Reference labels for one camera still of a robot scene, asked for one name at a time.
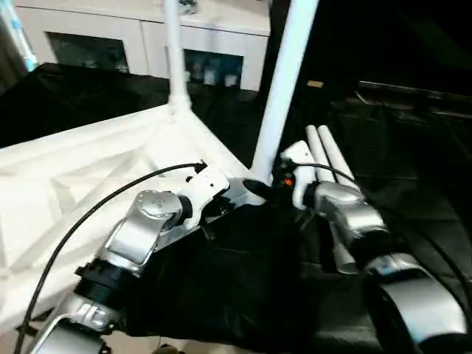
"white cylinder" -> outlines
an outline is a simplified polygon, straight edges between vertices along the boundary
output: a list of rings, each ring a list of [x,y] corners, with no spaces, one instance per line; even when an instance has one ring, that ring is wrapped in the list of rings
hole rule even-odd
[[[330,129],[326,125],[322,125],[318,127],[318,134],[322,141],[324,151],[326,151],[327,157],[330,160],[331,166],[337,170],[340,170],[341,172],[344,172],[349,177],[354,178],[353,173],[347,165],[346,160],[344,160],[344,157],[342,156],[342,153],[333,138],[333,135],[331,135]],[[336,179],[340,184],[358,189],[356,184],[352,183],[345,177],[336,175]]]
[[[325,166],[330,166],[330,163],[327,160],[325,149],[323,148],[322,141],[319,139],[318,131],[314,125],[309,125],[307,127],[307,138],[308,145],[310,146],[311,154],[317,164],[323,164]],[[322,168],[316,168],[316,177],[318,181],[328,181],[335,182],[334,175],[329,170],[323,170]]]
[[[262,127],[252,162],[252,172],[270,184],[274,163],[288,109],[310,36],[318,0],[292,0],[272,78]]]
[[[170,67],[169,104],[175,111],[179,108],[189,108],[190,98],[185,81],[184,51],[181,45],[178,0],[165,0],[164,8]]]

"black fabric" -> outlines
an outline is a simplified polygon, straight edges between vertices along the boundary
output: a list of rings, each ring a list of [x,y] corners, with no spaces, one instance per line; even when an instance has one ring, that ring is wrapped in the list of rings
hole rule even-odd
[[[239,91],[190,89],[197,115],[249,166],[261,106]],[[167,83],[156,78],[47,64],[0,97],[8,127],[0,144],[151,108],[167,95]],[[392,233],[464,302],[457,279],[418,229],[472,277],[472,122],[308,97],[292,110],[281,148],[304,139],[308,124],[329,125]],[[381,353],[363,276],[332,273],[329,227],[318,218],[306,224],[309,215],[294,223],[296,216],[289,207],[245,206],[211,224],[214,241],[197,232],[159,252],[136,286],[123,329],[266,353]]]

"glass cabinet door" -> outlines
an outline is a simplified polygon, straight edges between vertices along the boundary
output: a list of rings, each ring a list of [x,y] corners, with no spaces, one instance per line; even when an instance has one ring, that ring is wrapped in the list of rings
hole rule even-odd
[[[38,62],[149,74],[139,20],[17,7]]]
[[[188,82],[240,88],[244,57],[191,49],[184,55]]]
[[[129,72],[125,48],[119,39],[56,32],[46,35],[60,64]]]

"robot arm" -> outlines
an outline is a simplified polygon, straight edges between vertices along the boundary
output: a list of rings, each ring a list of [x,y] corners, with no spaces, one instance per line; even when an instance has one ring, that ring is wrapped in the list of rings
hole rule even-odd
[[[100,336],[113,331],[121,310],[132,301],[133,284],[152,253],[194,229],[203,208],[228,188],[222,172],[209,166],[178,194],[140,192],[96,257],[76,271],[81,280],[51,313],[27,353],[109,353]]]
[[[306,143],[296,146],[282,154],[282,164],[306,160]],[[295,166],[294,201],[300,199],[297,184],[303,186],[303,204],[336,225],[339,240],[368,275],[365,300],[384,348],[393,353],[468,352],[467,321],[458,301],[389,232],[359,189],[329,181],[309,184],[299,168],[310,167]]]

